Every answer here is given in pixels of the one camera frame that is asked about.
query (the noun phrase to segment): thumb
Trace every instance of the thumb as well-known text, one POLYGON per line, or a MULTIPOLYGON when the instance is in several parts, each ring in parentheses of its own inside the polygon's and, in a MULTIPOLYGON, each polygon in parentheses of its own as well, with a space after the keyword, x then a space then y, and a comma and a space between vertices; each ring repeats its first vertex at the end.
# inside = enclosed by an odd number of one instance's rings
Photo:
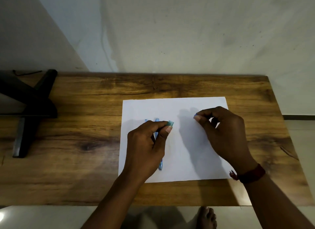
POLYGON ((211 125, 210 121, 201 115, 195 115, 194 119, 203 127, 206 131, 208 139, 212 139, 216 134, 217 130, 211 125))
POLYGON ((160 151, 160 150, 165 150, 165 142, 167 139, 167 136, 169 135, 169 133, 172 130, 172 126, 166 126, 163 127, 160 131, 159 134, 157 135, 157 138, 155 140, 155 144, 153 146, 153 149, 155 151, 160 151))

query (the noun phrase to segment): hand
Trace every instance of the hand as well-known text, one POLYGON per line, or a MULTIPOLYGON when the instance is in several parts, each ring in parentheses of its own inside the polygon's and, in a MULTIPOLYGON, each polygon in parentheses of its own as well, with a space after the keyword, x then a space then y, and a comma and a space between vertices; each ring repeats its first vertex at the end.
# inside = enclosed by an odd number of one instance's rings
POLYGON ((133 181, 144 183, 158 168, 165 151, 165 141, 171 132, 171 126, 165 126, 167 121, 147 121, 128 133, 127 155, 123 175, 128 175, 133 181), (154 132, 159 132, 152 140, 154 132))
POLYGON ((257 166, 250 155, 244 120, 240 116, 219 106, 199 111, 194 119, 206 131, 214 151, 228 161, 238 174, 244 174, 257 166))

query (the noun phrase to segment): floor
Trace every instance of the floor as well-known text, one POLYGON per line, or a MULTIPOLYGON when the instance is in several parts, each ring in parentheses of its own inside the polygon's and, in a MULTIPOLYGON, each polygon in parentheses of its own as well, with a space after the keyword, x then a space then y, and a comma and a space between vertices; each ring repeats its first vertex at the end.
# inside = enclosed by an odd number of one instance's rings
MULTIPOLYGON (((315 198, 315 121, 286 121, 302 168, 315 198)), ((219 228, 261 228, 252 207, 213 207, 219 228)), ((0 209, 0 228, 78 229, 95 207, 11 206, 0 209)), ((315 225, 315 207, 299 207, 315 225)), ((126 221, 138 228, 193 228, 198 207, 131 207, 126 221)))

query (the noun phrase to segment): black cable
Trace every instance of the black cable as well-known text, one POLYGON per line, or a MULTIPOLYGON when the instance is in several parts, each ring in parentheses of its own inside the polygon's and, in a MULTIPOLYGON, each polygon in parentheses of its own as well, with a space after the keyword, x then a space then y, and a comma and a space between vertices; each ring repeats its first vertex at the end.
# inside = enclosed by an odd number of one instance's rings
POLYGON ((31 73, 25 73, 25 74, 17 74, 15 70, 12 70, 12 72, 14 73, 15 76, 23 76, 23 75, 36 74, 36 73, 42 72, 42 70, 31 72, 31 73))

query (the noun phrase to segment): person's left hand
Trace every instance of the person's left hand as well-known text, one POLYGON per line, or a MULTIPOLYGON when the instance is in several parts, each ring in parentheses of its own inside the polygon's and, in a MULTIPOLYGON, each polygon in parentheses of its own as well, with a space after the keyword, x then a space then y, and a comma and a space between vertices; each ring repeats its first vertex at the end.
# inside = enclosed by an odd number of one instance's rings
POLYGON ((171 132, 167 121, 147 121, 128 133, 127 155, 123 175, 144 183, 158 168, 165 151, 165 141, 171 132), (158 131, 155 143, 151 139, 158 131))

